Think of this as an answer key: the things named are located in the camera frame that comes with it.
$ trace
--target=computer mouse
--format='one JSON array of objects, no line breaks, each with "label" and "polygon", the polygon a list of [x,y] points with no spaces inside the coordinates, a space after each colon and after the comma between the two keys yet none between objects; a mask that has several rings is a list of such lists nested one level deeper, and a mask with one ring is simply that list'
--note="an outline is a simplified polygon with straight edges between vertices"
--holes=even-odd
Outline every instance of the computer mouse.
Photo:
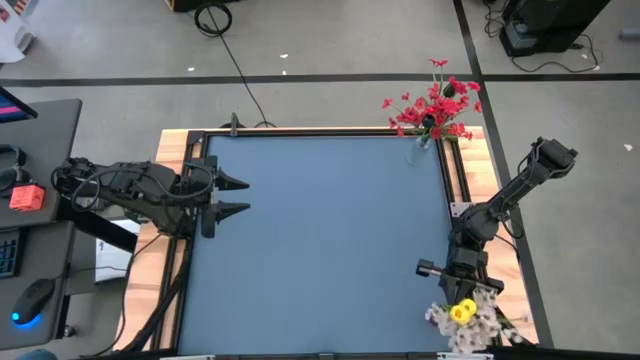
[{"label": "computer mouse", "polygon": [[52,279],[38,279],[20,295],[11,313],[11,320],[18,325],[24,325],[35,319],[53,295],[55,281]]}]

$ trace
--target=gray floor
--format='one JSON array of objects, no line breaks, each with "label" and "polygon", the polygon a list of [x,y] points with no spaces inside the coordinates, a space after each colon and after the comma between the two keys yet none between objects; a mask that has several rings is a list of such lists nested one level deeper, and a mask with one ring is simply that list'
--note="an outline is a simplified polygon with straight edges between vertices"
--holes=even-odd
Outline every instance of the gray floor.
[{"label": "gray floor", "polygon": [[[463,0],[485,74],[517,74],[498,39],[482,28],[480,0]],[[444,0],[242,0],[232,4],[227,39],[247,75],[427,73],[428,58],[447,58],[451,73],[470,74],[455,9]],[[640,43],[617,39],[638,26],[639,2],[613,0],[586,33],[605,54],[599,73],[640,72]],[[186,14],[159,0],[42,1],[32,20],[39,35],[29,56],[0,79],[235,76],[219,40],[203,37]],[[286,59],[281,54],[288,54]],[[559,60],[588,66],[581,51],[522,59],[533,67]],[[553,67],[543,73],[562,73]],[[252,84],[268,119],[281,126],[383,125],[382,98],[426,82]],[[77,97],[84,110],[74,155],[110,163],[153,158],[163,128],[216,127],[231,112],[252,125],[259,114],[242,85],[11,88],[25,101]],[[510,170],[537,136],[579,152],[565,179],[536,189],[522,203],[555,345],[640,352],[634,261],[640,258],[632,218],[639,208],[640,82],[506,82],[488,84]],[[469,124],[484,124],[469,114]],[[624,144],[634,146],[627,151]],[[86,329],[47,348],[62,359],[112,340],[117,286],[73,300],[71,317]],[[24,352],[3,353],[2,358]]]}]

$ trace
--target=computer screen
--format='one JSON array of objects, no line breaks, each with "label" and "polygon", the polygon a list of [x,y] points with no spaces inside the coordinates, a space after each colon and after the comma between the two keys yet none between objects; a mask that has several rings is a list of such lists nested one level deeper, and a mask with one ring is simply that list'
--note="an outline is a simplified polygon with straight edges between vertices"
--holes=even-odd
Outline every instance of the computer screen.
[{"label": "computer screen", "polygon": [[34,119],[37,116],[33,109],[0,87],[0,124]]}]

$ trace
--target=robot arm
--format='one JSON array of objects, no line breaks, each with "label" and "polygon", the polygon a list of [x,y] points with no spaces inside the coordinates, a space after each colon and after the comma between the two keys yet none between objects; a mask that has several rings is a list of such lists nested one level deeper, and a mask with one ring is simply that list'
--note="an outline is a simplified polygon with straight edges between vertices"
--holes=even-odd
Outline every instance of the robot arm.
[{"label": "robot arm", "polygon": [[246,189],[248,184],[226,175],[217,158],[187,164],[190,174],[182,178],[173,170],[151,162],[97,165],[85,158],[72,158],[51,176],[54,188],[70,199],[75,211],[78,197],[103,199],[149,218],[158,231],[176,238],[193,237],[196,209],[203,211],[202,235],[213,237],[215,224],[248,209],[249,204],[212,203],[213,187],[219,190]]},{"label": "robot arm", "polygon": [[475,287],[501,292],[502,281],[485,276],[488,254],[483,251],[487,241],[498,233],[500,222],[509,219],[509,210],[517,206],[525,195],[547,179],[566,176],[575,165],[578,152],[568,150],[554,140],[538,138],[531,151],[522,160],[527,166],[486,203],[467,208],[454,220],[449,234],[449,251],[445,267],[421,259],[416,273],[421,276],[440,276],[439,286],[444,290],[449,304],[457,304],[468,297]]}]

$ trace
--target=flower vase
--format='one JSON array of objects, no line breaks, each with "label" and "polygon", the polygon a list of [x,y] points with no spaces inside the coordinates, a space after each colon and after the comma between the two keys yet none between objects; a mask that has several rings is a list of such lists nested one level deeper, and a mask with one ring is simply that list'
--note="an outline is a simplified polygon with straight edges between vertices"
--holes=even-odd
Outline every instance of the flower vase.
[{"label": "flower vase", "polygon": [[431,147],[432,142],[433,140],[431,140],[430,136],[418,136],[416,141],[411,143],[407,154],[407,163],[411,166],[419,165]]}]

